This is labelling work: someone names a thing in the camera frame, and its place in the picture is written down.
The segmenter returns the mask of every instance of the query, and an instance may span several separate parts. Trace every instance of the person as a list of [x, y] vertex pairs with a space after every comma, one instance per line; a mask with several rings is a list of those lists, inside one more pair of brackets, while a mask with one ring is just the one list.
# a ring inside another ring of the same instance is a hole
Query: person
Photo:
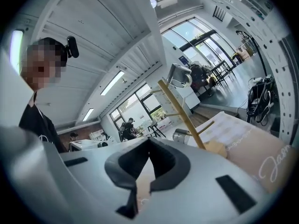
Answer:
[[46, 37], [29, 45], [21, 60], [21, 77], [34, 91], [19, 127], [35, 133], [41, 141], [53, 143], [59, 153], [67, 149], [60, 141], [52, 121], [35, 105], [37, 91], [46, 87], [50, 79], [60, 77], [66, 66], [67, 51], [64, 45]]
[[74, 133], [74, 132], [70, 133], [71, 142], [77, 141], [77, 137], [78, 137], [77, 133]]
[[127, 140], [135, 139], [134, 133], [138, 133], [137, 129], [133, 126], [133, 118], [129, 118], [128, 122], [125, 123], [125, 130], [123, 131], [123, 137]]

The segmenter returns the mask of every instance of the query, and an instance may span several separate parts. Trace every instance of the wooden pole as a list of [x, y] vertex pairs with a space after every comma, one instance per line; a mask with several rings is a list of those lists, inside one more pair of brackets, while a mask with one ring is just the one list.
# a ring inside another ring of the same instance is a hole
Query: wooden pole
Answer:
[[189, 129], [189, 132], [195, 139], [195, 142], [197, 143], [197, 146], [202, 149], [206, 149], [204, 144], [202, 143], [199, 135], [197, 134], [197, 131], [192, 124], [190, 118], [184, 111], [183, 107], [181, 104], [178, 102], [178, 100], [174, 97], [173, 93], [169, 90], [168, 86], [164, 83], [163, 80], [158, 81], [158, 85], [160, 86], [161, 90], [163, 90], [164, 94], [167, 96], [167, 98], [170, 100], [176, 111], [179, 113], [181, 116], [183, 122], [186, 124], [187, 128]]

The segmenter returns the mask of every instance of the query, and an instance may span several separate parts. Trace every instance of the white ceiling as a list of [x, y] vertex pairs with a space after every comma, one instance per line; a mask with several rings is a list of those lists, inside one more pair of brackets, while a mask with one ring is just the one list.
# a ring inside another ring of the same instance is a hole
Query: white ceiling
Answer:
[[[179, 0], [177, 5], [156, 8], [156, 13], [161, 19], [200, 3]], [[37, 95], [38, 107], [56, 127], [77, 125], [89, 108], [94, 111], [88, 121], [96, 119], [160, 61], [148, 21], [134, 0], [50, 0], [44, 12], [47, 16], [41, 27], [36, 27], [39, 32], [33, 39], [49, 36], [66, 44], [66, 37], [72, 35], [80, 53], [77, 59], [68, 60], [59, 83], [40, 90]], [[127, 82], [120, 79], [108, 94], [101, 96], [119, 70], [125, 72], [122, 78]]]

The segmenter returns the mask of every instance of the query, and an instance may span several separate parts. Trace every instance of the rectangular light fixture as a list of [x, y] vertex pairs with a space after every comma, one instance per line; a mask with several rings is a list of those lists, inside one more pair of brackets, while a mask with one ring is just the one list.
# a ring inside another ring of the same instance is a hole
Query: rectangular light fixture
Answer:
[[18, 74], [20, 73], [19, 64], [22, 38], [23, 31], [15, 30], [12, 33], [10, 42], [10, 63]]
[[87, 114], [85, 115], [85, 117], [83, 119], [83, 122], [88, 119], [88, 117], [90, 116], [90, 114], [92, 113], [93, 110], [94, 110], [94, 108], [89, 109], [89, 111], [87, 112]]
[[102, 91], [101, 95], [106, 95], [112, 86], [114, 86], [114, 84], [123, 76], [123, 74], [125, 74], [123, 71], [118, 72], [112, 81], [110, 81], [106, 88]]

